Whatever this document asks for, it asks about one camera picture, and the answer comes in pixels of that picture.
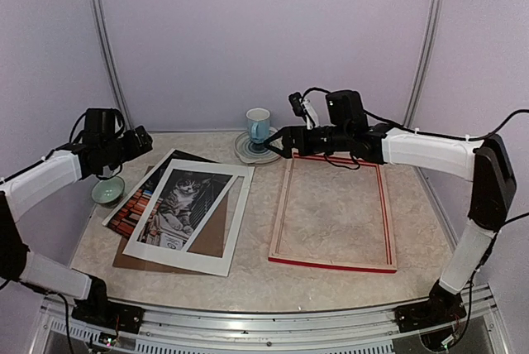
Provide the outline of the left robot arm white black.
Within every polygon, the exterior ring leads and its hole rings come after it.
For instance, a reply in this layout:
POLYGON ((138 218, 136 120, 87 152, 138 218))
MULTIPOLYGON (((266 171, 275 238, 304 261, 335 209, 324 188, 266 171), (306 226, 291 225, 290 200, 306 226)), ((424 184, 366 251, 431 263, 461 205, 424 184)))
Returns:
POLYGON ((42 294, 62 294, 100 325, 110 323, 116 308, 98 277, 73 270, 33 252, 17 229, 29 210, 63 188, 103 171, 119 172, 124 164, 152 149, 143 126, 128 129, 115 108, 89 108, 77 120, 68 141, 36 163, 1 180, 1 278, 42 294))

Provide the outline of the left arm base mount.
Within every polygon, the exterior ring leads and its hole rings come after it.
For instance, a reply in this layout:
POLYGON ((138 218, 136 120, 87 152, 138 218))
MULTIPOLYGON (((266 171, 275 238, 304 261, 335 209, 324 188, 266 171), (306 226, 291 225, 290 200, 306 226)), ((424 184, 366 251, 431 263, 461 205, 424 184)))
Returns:
POLYGON ((138 334, 144 313, 141 307, 117 302, 109 302, 101 313, 95 308, 77 304, 72 310, 72 318, 115 332, 138 334))

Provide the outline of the red wooden picture frame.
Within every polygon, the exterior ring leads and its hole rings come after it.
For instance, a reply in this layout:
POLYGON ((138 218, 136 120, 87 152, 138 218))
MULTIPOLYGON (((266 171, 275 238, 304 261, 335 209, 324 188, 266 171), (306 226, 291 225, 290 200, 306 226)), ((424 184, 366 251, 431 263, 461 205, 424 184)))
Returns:
POLYGON ((327 270, 398 269, 384 168, 345 157, 285 164, 269 261, 327 270))

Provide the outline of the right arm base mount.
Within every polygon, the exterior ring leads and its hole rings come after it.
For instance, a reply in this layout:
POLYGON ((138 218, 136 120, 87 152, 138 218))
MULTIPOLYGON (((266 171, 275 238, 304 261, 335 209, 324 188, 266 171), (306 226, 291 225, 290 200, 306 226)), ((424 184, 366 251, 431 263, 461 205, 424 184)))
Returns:
POLYGON ((460 299, 447 306, 442 299, 428 299, 398 306, 394 315, 400 333, 419 331, 422 345, 431 352, 444 352, 452 347, 466 329, 468 320, 460 299))

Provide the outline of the cat photo print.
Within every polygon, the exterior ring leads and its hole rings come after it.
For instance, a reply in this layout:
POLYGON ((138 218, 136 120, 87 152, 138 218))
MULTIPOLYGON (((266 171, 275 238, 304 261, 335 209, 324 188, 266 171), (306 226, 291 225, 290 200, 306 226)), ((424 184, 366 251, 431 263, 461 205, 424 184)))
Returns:
MULTIPOLYGON (((166 168, 176 159, 205 161, 196 155, 173 151, 120 208, 112 211, 106 227, 122 237, 130 237, 166 168)), ((202 225, 204 216, 230 179, 230 175, 173 170, 138 236, 138 241, 182 250, 193 232, 202 225)))

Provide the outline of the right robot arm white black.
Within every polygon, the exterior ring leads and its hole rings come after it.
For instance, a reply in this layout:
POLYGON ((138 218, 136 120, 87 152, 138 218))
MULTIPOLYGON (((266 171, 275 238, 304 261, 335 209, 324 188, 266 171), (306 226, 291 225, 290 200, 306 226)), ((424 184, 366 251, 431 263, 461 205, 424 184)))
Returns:
POLYGON ((398 306, 395 317, 402 332, 427 328, 469 315, 461 291, 472 282, 490 256, 497 234, 508 223, 517 182, 502 137, 450 136, 411 129, 373 115, 360 93, 350 89, 326 91, 330 125, 317 124, 317 114, 302 93, 288 100, 302 126, 279 129, 264 147, 285 159, 347 152, 354 162, 410 165, 454 175, 472 184, 468 222, 447 267, 422 302, 398 306))

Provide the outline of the white mat board passe-partout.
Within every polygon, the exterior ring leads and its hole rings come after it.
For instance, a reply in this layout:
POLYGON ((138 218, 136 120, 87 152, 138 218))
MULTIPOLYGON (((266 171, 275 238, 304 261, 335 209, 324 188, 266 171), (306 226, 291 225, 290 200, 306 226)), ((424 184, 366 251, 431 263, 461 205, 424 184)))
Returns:
POLYGON ((255 169, 243 165, 170 161, 136 224, 123 254, 163 266, 227 277, 255 169), (228 229, 222 254, 197 253, 192 245, 222 214, 228 229))

